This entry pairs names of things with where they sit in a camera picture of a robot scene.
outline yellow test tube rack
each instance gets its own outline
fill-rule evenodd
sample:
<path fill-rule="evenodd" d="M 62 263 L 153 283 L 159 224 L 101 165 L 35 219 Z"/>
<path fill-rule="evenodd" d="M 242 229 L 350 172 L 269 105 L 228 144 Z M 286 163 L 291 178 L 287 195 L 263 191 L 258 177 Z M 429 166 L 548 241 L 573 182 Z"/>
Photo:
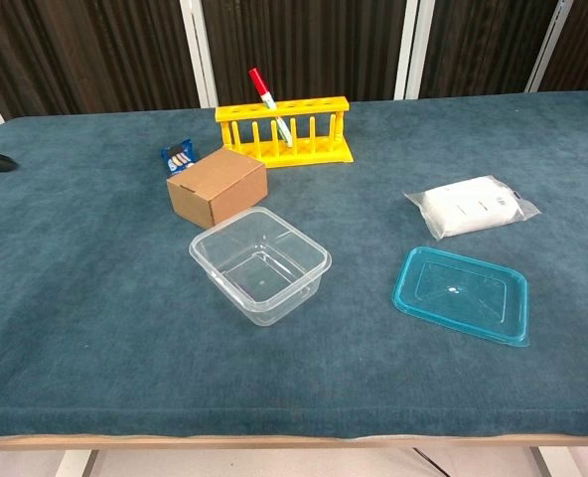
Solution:
<path fill-rule="evenodd" d="M 253 157 L 268 168 L 287 166 L 306 166 L 327 162 L 354 162 L 344 135 L 344 116 L 350 104 L 344 96 L 318 97 L 279 101 L 276 110 L 268 109 L 263 103 L 220 106 L 215 112 L 215 121 L 221 126 L 223 147 Z M 327 136 L 316 135 L 316 114 L 330 114 L 330 128 Z M 298 137 L 296 116 L 309 115 L 309 137 Z M 292 147 L 279 139 L 274 116 L 293 116 L 290 118 Z M 271 138 L 261 140 L 256 119 L 269 119 Z M 252 121 L 251 142 L 241 142 L 238 132 L 239 121 Z"/>

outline floor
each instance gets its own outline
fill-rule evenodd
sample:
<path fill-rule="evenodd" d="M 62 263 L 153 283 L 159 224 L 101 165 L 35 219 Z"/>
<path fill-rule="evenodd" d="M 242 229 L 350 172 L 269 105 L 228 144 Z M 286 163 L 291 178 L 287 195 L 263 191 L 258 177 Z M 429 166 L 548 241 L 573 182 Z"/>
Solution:
<path fill-rule="evenodd" d="M 451 477 L 546 477 L 522 447 L 433 447 L 422 450 Z M 588 477 L 588 447 L 571 448 Z M 59 451 L 0 452 L 0 477 L 54 477 Z M 151 450 L 100 452 L 89 477 L 375 476 L 441 477 L 409 448 L 320 450 Z"/>

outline marker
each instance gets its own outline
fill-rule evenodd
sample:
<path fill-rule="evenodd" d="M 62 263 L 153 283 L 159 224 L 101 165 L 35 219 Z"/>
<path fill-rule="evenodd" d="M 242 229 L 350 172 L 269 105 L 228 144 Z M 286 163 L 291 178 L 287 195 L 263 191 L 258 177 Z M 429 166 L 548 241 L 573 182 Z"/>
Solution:
<path fill-rule="evenodd" d="M 265 104 L 265 107 L 273 110 L 276 109 L 274 98 L 267 88 L 265 81 L 263 81 L 261 73 L 258 72 L 258 68 L 253 68 L 248 73 L 250 74 L 252 82 L 254 83 L 254 86 L 256 86 L 256 90 L 261 96 L 261 100 L 263 101 L 263 104 Z M 290 134 L 290 130 L 280 116 L 276 116 L 276 125 L 278 126 L 278 132 L 281 133 L 281 137 L 286 142 L 287 147 L 292 147 L 292 134 Z"/>

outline white package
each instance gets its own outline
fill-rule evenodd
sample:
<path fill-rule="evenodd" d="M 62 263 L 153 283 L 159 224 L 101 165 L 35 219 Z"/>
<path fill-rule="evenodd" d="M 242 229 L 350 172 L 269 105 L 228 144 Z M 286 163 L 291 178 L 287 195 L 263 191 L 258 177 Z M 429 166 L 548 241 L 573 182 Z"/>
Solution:
<path fill-rule="evenodd" d="M 426 192 L 404 194 L 420 208 L 431 234 L 440 240 L 480 231 L 540 214 L 537 207 L 520 198 L 493 176 L 476 177 Z"/>

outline cardboard box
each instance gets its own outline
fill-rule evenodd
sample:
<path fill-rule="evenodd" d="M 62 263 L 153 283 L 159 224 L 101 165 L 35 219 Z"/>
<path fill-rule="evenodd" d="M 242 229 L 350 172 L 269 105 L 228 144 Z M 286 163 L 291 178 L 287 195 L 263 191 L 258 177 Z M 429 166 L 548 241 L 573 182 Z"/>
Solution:
<path fill-rule="evenodd" d="M 166 184 L 175 213 L 205 229 L 267 196 L 265 164 L 224 148 Z"/>

